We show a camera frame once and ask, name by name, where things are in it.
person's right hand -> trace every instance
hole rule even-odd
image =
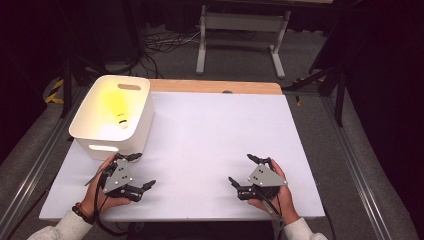
[[[274,167],[275,172],[282,178],[286,179],[283,170],[280,168],[280,166],[278,166],[278,164],[274,160],[271,161],[271,164]],[[252,206],[255,206],[265,212],[268,212],[267,208],[261,200],[249,199],[247,202]],[[277,209],[278,211],[281,210],[281,216],[283,217],[284,223],[286,225],[295,222],[300,218],[296,210],[294,209],[292,195],[288,186],[281,186],[280,192],[278,193],[278,199],[277,197],[275,197],[271,202],[274,205],[275,209]]]

white desk frame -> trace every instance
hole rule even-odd
[[[200,46],[197,57],[196,73],[201,75],[205,69],[206,57],[206,29],[228,29],[244,31],[276,32],[277,39],[275,45],[270,45],[270,53],[274,62],[275,70],[279,78],[284,78],[285,73],[281,65],[280,50],[281,42],[286,32],[289,22],[290,11],[286,11],[284,16],[260,16],[243,14],[211,13],[206,11],[206,6],[202,6],[200,17]]]

background desk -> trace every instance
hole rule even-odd
[[[164,93],[232,90],[271,94]],[[269,220],[240,202],[228,181],[242,185],[256,165],[251,153],[285,169],[296,208],[323,216],[321,201],[285,96],[277,84],[152,80],[155,116],[144,155],[131,166],[131,185],[157,180],[139,203],[110,209],[109,221]],[[40,213],[60,219],[84,196],[100,162],[74,141]]]

person's left hand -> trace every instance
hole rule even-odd
[[[107,167],[115,158],[115,154],[112,154],[106,161],[103,162],[102,165],[100,165],[98,172],[100,172],[102,169]],[[96,178],[93,179],[90,182],[90,185],[88,186],[87,193],[84,197],[84,200],[81,202],[81,209],[83,210],[84,214],[90,215],[87,217],[93,216],[94,213],[94,198],[96,195],[96,187],[97,183],[99,182],[101,174],[97,174]],[[99,196],[97,198],[97,207],[100,208],[103,204],[103,202],[106,199],[106,195],[103,193],[102,189],[99,190]],[[107,198],[106,202],[104,203],[103,207],[100,209],[100,212],[104,212],[108,210],[111,207],[121,206],[121,205],[128,205],[131,203],[131,200],[128,198]]]

gray carpet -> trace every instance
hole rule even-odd
[[[152,29],[150,32],[161,31],[163,29]],[[205,73],[202,76],[195,74],[198,53],[196,42],[182,45],[170,53],[156,53],[151,56],[156,61],[158,71],[168,79],[277,82],[281,86],[288,86],[294,79],[308,76],[308,69],[325,41],[318,32],[288,31],[280,50],[286,78],[280,80],[276,77],[267,49],[268,45],[274,41],[274,35],[257,33],[250,40],[244,40],[239,35],[248,38],[253,36],[253,33],[238,32],[235,35],[219,32],[210,35],[207,39]],[[151,61],[147,62],[144,59],[143,63],[154,68]],[[152,72],[147,75],[146,70],[140,65],[132,73],[147,78],[155,76]],[[301,99],[303,104],[299,107],[295,98],[288,96],[293,118],[316,179],[322,203],[328,210],[337,238],[378,239],[347,167],[346,158],[331,119],[325,113],[320,97],[307,95],[302,96]],[[60,121],[60,111],[60,105],[49,104],[48,109],[0,167],[0,179],[6,183],[3,184],[0,193],[1,212],[5,212],[12,202],[20,182],[30,171],[32,163],[44,147],[54,125]],[[418,239],[409,213],[384,175],[348,95],[345,100],[343,123],[343,130],[348,135],[358,164],[377,199],[392,239]],[[68,138],[69,135],[65,131],[49,165],[25,205],[23,213],[31,208],[60,168],[71,144]],[[54,224],[38,219],[44,200],[45,197],[32,209],[12,239],[26,239],[44,226]],[[307,219],[307,222],[312,231],[321,232],[332,239],[328,218]],[[118,229],[113,223],[109,225]],[[125,228],[126,224],[120,223],[119,227]],[[85,239],[125,239],[125,237],[112,237],[95,226]]]

